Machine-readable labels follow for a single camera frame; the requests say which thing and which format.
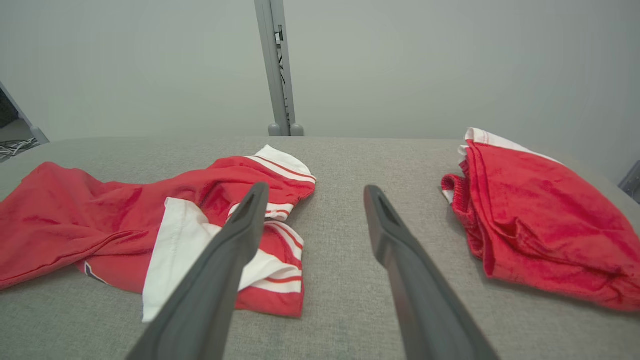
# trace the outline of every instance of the white stripe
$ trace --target white stripe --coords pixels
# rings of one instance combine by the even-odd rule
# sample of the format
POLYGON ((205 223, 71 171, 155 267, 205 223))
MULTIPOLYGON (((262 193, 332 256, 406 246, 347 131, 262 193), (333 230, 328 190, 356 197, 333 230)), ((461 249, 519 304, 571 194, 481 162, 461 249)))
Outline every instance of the white stripe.
POLYGON ((258 288, 272 293, 300 293, 302 292, 302 281, 289 281, 289 282, 271 282, 267 280, 260 280, 253 283, 250 288, 258 288))
POLYGON ((284 169, 282 169, 280 167, 277 167, 276 165, 274 165, 274 164, 272 164, 272 163, 270 163, 270 162, 268 162, 266 160, 260 159, 257 156, 245 156, 245 158, 251 159, 251 160, 259 163, 263 167, 266 167, 269 170, 275 172, 276 174, 282 175, 282 176, 284 176, 284 177, 286 177, 288 179, 292 179, 292 180, 296 180, 296 181, 306 181, 306 182, 313 183, 313 184, 316 183, 315 179, 312 179, 310 177, 299 176, 299 175, 293 174, 292 172, 289 172, 289 171, 286 171, 286 170, 284 170, 284 169))
POLYGON ((287 244, 289 244, 289 247, 291 248, 291 252, 293 252, 293 256, 298 260, 302 260, 302 249, 296 246, 296 243, 293 242, 291 237, 287 235, 287 233, 285 233, 284 230, 279 228, 277 225, 269 224, 268 222, 264 223, 264 225, 277 231, 280 237, 282 237, 284 241, 286 241, 287 244))
MULTIPOLYGON (((229 209, 229 214, 227 215, 227 217, 230 217, 231 214, 235 213, 236 210, 238 209, 238 206, 240 206, 240 204, 233 205, 229 209)), ((267 210, 266 210, 266 213, 264 214, 264 217, 265 218, 273 218, 273 219, 278 220, 278 221, 284 221, 284 220, 287 220, 287 218, 289 218, 289 216, 286 213, 279 213, 279 212, 277 212, 278 210, 288 211, 291 214, 291 211, 293 210, 293 204, 272 204, 272 203, 268 203, 267 204, 267 210)))
POLYGON ((311 175, 311 171, 309 170, 309 168, 305 164, 303 164, 302 161, 287 154, 286 152, 276 150, 269 145, 265 145, 265 147, 263 147, 259 152, 256 152, 255 155, 273 161, 274 163, 288 168, 291 171, 295 171, 299 174, 313 176, 311 175))
POLYGON ((518 145, 515 142, 512 142, 511 140, 507 140, 505 138, 501 138, 497 135, 491 134, 487 131, 484 130, 480 130, 480 129, 476 129, 475 127, 470 127, 467 130, 467 133, 465 134, 465 140, 473 140, 474 142, 477 143, 484 143, 486 145, 491 145, 491 146, 495 146, 495 147, 502 147, 503 149, 510 149, 510 150, 515 150, 515 151, 520 151, 520 152, 527 152, 529 154, 533 154, 533 155, 538 155, 542 158, 545 158, 547 160, 551 160, 553 162, 556 162, 558 164, 562 164, 560 161, 557 161, 554 158, 549 158, 546 155, 542 155, 542 154, 538 154, 537 152, 533 152, 529 149, 527 149, 524 146, 518 145))
POLYGON ((265 222, 265 224, 275 224, 276 226, 280 226, 283 227, 284 229, 287 229, 287 231, 289 231, 293 237, 296 239, 296 241, 302 245, 303 247, 305 246, 305 240, 302 240, 302 238, 300 237, 300 235, 298 235, 298 233, 296 233, 296 231, 294 229, 291 229, 291 227, 283 222, 278 222, 278 221, 267 221, 265 222))
POLYGON ((453 203, 453 190, 442 190, 442 193, 444 194, 444 197, 447 198, 447 201, 449 201, 449 204, 453 203))
POLYGON ((458 165, 462 164, 467 159, 467 148, 467 145, 460 145, 458 147, 458 155, 460 155, 458 158, 458 165))
POLYGON ((229 209, 229 215, 227 215, 227 217, 230 217, 230 216, 231 216, 231 214, 233 214, 233 213, 238 209, 238 206, 240 206, 240 203, 239 203, 239 204, 236 204, 236 205, 233 205, 233 206, 229 209))
POLYGON ((295 269, 285 269, 282 271, 279 271, 275 274, 271 274, 269 276, 270 279, 274 279, 274 280, 282 280, 282 279, 288 279, 290 277, 296 277, 296 276, 302 276, 302 270, 295 268, 295 269))

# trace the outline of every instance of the gray table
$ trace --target gray table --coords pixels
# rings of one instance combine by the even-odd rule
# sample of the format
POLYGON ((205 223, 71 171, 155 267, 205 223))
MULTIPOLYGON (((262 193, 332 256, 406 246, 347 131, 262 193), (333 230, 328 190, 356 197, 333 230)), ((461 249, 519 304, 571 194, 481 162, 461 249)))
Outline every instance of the gray table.
MULTIPOLYGON (((253 154, 265 144, 317 176, 316 193, 287 221, 305 240, 302 319, 236 311, 227 359, 402 359, 387 275, 369 245, 362 190, 386 191, 503 359, 638 359, 640 317, 485 279, 439 184, 460 172, 452 140, 334 138, 101 138, 51 143, 0 165, 0 199, 43 161, 101 181, 150 183, 253 154)), ((558 158, 599 188, 640 229, 640 206, 601 175, 558 158)), ((116 359, 145 326, 141 295, 75 268, 0 293, 0 357, 116 359)))

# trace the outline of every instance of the garment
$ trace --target garment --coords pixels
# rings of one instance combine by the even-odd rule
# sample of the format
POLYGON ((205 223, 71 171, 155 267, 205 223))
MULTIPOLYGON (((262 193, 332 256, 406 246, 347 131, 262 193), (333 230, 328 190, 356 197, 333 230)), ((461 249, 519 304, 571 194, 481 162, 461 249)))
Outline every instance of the garment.
MULTIPOLYGON (((269 184, 266 218, 274 220, 286 220, 316 183, 302 162, 268 145, 255 156, 219 159, 207 169, 143 185, 102 183, 82 170, 44 163, 0 203, 0 289, 75 264, 99 281, 142 293, 167 198, 197 205, 208 223, 221 227, 260 181, 269 184)), ((278 257, 286 241, 267 228, 266 248, 260 248, 278 257)), ((301 263, 291 265, 301 269, 301 263)), ((236 306, 299 316, 300 287, 298 303, 275 309, 264 306, 265 290, 249 286, 236 306)))
MULTIPOLYGON (((190 201, 167 198, 142 292, 143 322, 152 321, 222 227, 190 201)), ((244 267, 236 308, 299 317, 304 241, 288 225, 266 221, 260 248, 244 267)))
POLYGON ((469 129, 442 190, 489 278, 640 310, 640 240, 625 216, 560 162, 469 129))

